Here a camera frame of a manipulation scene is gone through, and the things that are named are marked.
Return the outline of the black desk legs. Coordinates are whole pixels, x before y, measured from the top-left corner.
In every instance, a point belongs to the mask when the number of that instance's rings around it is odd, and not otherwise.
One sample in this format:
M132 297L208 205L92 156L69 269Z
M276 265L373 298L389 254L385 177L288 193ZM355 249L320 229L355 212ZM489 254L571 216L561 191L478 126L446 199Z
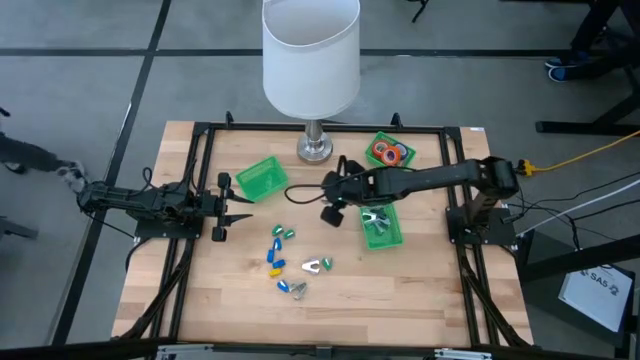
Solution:
M624 47L612 49L606 56L595 60L582 57L576 52L562 62L561 58L553 60L548 66L548 76L556 82L573 80L592 80L601 77L615 69L632 69L640 67L640 37L630 38ZM612 107L592 122L551 122L536 123L539 133L576 134L576 135L607 135L621 136L640 131L640 125L624 125L620 121L632 112L640 111L640 78L630 77L633 87L632 93L620 103Z

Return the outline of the silver lamp white shade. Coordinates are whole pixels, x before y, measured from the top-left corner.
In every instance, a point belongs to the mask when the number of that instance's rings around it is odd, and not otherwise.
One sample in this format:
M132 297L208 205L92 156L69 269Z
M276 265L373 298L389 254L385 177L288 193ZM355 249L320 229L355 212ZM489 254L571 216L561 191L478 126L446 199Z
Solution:
M298 157L320 164L333 143L322 121L361 87L360 0L263 0L263 91L280 113L306 122Z

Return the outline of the white paper sign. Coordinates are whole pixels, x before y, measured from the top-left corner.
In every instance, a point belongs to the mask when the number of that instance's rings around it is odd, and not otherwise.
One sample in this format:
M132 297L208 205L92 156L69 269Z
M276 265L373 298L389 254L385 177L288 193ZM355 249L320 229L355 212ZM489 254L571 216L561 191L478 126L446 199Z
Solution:
M617 332L623 320L632 279L612 265L565 275L558 299L604 328Z

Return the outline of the person's leg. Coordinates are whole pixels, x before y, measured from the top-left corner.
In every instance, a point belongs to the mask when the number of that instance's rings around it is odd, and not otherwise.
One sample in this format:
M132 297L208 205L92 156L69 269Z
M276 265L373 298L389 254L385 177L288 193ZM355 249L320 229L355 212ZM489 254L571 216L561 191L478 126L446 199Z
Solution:
M10 138L1 129L0 163L17 174L27 170L55 173L76 194L89 183L88 174L81 162L62 159L40 146Z

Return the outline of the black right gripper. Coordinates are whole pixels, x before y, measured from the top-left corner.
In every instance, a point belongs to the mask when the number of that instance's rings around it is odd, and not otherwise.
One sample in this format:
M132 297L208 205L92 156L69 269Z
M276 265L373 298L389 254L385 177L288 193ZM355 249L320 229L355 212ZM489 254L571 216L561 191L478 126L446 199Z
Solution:
M375 207L391 204L396 200L391 181L397 175L396 168L365 170L355 160L340 156L337 169L328 172L321 182L328 204L320 218L333 227L339 227L344 218L341 210L348 205Z

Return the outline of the green plastic basket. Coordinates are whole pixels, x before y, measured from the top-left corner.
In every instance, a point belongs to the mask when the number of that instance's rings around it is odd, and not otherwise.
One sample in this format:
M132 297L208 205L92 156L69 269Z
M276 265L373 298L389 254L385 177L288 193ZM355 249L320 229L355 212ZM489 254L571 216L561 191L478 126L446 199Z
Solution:
M382 235L376 233L372 223L365 224L362 221L361 213L363 211L376 212L380 217L386 216L391 221L390 228ZM400 222L393 204L378 207L361 207L360 221L364 231L364 238L369 250L382 250L400 246L404 242Z
M276 156L267 157L235 175L245 198L259 202L288 186L289 178Z
M408 143L406 143L405 141L401 141L396 139L395 137L392 137L384 132L379 131L375 137L373 138L373 140L370 142L370 144L367 146L366 150L365 150L365 157L368 160L368 162L374 166L386 166L380 158L376 157L371 149L372 149L372 145L379 140L384 140L386 142L389 143L389 146L395 146L395 144L397 142L400 142L402 144L404 144L408 150L409 150L409 155L405 160L400 160L399 163L396 165L396 167L408 167L412 160L414 159L415 155L416 155L416 150L411 147Z

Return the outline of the silver metal bracket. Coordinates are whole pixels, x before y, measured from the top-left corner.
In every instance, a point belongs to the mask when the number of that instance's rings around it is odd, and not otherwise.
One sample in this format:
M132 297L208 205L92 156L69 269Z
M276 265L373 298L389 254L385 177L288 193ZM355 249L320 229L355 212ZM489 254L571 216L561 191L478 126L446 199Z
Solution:
M493 360L491 353L452 348L434 350L435 360Z
M213 344L171 344L157 348L154 360L176 360L181 355L193 355L212 352Z

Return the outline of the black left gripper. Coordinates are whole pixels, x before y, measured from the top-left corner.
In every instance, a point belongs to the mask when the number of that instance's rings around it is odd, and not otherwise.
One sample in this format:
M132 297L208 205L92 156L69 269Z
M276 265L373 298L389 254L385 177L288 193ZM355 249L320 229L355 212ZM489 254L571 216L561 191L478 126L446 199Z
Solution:
M252 217L252 214L227 214L227 201L253 204L253 201L236 195L231 189L231 176L226 172L218 174L217 180L220 189L219 195L212 195L210 191L202 193L201 212L205 217L215 217L216 225L212 229L211 239L214 242L225 242L227 239L227 227L233 223Z

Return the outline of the black chair leg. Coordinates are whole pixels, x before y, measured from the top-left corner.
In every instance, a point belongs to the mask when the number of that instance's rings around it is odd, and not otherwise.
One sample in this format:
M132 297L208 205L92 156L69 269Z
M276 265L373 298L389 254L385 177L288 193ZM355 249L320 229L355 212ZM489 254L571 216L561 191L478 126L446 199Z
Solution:
M416 23L419 19L419 17L422 15L422 13L424 12L424 10L426 9L427 4L429 3L430 0L406 0L409 3L416 3L419 5L418 10L416 11L416 13L414 14L413 18L411 19L411 23Z

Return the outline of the black floor stand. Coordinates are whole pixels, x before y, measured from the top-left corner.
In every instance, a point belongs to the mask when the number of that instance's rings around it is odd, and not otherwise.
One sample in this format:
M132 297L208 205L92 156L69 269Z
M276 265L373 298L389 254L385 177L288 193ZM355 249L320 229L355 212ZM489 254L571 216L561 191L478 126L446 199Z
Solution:
M534 342L545 349L640 359L640 301L634 304L640 270L620 267L640 258L640 234L582 250L535 230L525 233L516 253L519 281ZM565 275L612 265L633 283L622 323L612 332L558 299Z

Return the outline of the person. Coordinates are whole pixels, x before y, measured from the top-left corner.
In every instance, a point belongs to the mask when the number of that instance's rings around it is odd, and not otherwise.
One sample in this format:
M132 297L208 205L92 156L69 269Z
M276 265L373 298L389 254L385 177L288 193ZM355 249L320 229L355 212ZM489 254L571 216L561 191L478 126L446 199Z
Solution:
M548 77L554 82L595 79L624 65L622 53L590 58L590 49L608 20L621 5L621 0L594 0L563 56L545 62Z

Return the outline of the grey chair base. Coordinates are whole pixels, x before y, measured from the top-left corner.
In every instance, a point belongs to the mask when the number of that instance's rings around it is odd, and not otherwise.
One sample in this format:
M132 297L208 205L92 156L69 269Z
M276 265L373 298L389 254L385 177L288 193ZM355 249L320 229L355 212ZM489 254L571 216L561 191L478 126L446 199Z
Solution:
M5 236L18 236L26 239L36 239L38 231L17 224L7 219L5 216L0 216L0 241Z

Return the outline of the black metal table frame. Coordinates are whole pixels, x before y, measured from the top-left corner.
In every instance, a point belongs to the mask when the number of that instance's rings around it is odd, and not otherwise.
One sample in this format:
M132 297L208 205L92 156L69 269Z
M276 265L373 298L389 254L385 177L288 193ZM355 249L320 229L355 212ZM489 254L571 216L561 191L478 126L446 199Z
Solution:
M395 209L402 245L371 251L366 247L359 212L344 210L339 227L320 218L318 184L336 161L313 166L296 156L302 128L284 123L219 123L215 127L207 184L221 172L235 174L276 156L293 191L256 204L234 202L231 213L252 214L228 230L225 242L209 232L196 241L183 297L167 301L159 333L171 335L175 307L182 310L175 333L182 343L236 346L243 351L282 349L288 353L337 356L341 351L424 355L431 348L467 348L473 337L486 340L488 326L470 327L468 311L479 311L474 295L465 295L458 259L464 248L448 235L445 210L462 201L461 189L436 189L409 195ZM295 230L274 262L286 261L271 278L275 225ZM308 259L333 259L333 268L312 275L301 269ZM296 301L277 283L306 282Z

